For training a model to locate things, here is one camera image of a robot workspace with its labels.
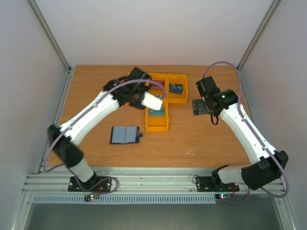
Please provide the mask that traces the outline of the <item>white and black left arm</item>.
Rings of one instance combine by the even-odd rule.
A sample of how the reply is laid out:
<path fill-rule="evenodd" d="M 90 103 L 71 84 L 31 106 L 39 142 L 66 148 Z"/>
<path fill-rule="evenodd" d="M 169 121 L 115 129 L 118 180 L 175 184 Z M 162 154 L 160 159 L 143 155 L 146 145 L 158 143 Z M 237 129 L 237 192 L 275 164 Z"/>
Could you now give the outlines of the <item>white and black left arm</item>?
<path fill-rule="evenodd" d="M 149 93 L 152 84 L 148 73 L 134 67 L 127 76 L 109 80 L 95 99 L 73 118 L 60 126 L 52 124 L 48 127 L 48 154 L 55 152 L 84 190 L 91 191 L 96 187 L 97 176 L 78 145 L 99 122 L 123 105 L 129 104 L 140 110 L 148 107 L 148 100 L 153 98 Z"/>

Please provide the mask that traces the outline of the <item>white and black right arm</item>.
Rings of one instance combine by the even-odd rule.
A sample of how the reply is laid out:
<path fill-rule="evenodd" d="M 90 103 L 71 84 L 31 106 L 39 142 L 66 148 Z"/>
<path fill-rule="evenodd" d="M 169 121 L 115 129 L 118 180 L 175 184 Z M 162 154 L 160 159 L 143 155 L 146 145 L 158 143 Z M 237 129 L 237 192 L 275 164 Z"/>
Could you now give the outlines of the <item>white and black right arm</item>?
<path fill-rule="evenodd" d="M 238 96 L 233 90 L 221 91 L 212 77 L 196 82 L 201 99 L 193 101 L 194 114 L 198 108 L 211 116 L 211 123 L 217 125 L 222 119 L 233 131 L 243 146 L 250 164 L 247 166 L 221 166 L 212 171 L 212 186 L 222 190 L 228 184 L 245 184 L 252 190 L 280 179 L 288 162 L 285 151 L 265 140 L 251 122 Z"/>

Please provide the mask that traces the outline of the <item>blue card holder wallet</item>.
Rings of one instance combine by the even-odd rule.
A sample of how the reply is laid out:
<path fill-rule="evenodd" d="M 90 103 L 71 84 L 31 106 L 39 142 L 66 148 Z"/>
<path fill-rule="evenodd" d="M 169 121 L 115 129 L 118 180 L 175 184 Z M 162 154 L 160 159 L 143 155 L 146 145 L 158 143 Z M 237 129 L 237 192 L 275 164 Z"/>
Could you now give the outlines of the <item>blue card holder wallet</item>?
<path fill-rule="evenodd" d="M 142 137 L 143 134 L 138 126 L 113 126 L 110 144 L 136 144 Z"/>

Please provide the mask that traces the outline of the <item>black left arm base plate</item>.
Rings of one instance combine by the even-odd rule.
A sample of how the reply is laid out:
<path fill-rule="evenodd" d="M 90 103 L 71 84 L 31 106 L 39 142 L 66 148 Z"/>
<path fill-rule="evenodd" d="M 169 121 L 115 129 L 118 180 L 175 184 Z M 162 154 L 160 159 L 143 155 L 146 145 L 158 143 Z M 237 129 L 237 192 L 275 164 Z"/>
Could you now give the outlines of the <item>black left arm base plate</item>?
<path fill-rule="evenodd" d="M 68 184 L 69 192 L 110 192 L 112 179 L 110 177 L 94 176 L 87 182 L 71 177 Z"/>

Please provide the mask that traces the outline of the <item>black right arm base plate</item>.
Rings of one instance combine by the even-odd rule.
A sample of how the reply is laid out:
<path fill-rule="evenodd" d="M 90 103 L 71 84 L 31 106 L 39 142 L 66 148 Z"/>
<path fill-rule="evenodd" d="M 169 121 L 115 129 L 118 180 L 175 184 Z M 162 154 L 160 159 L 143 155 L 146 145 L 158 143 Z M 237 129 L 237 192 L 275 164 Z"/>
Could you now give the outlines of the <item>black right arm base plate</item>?
<path fill-rule="evenodd" d="M 215 186 L 209 176 L 194 176 L 193 183 L 196 185 L 198 192 L 239 192 L 239 185 L 234 183 L 220 184 Z"/>

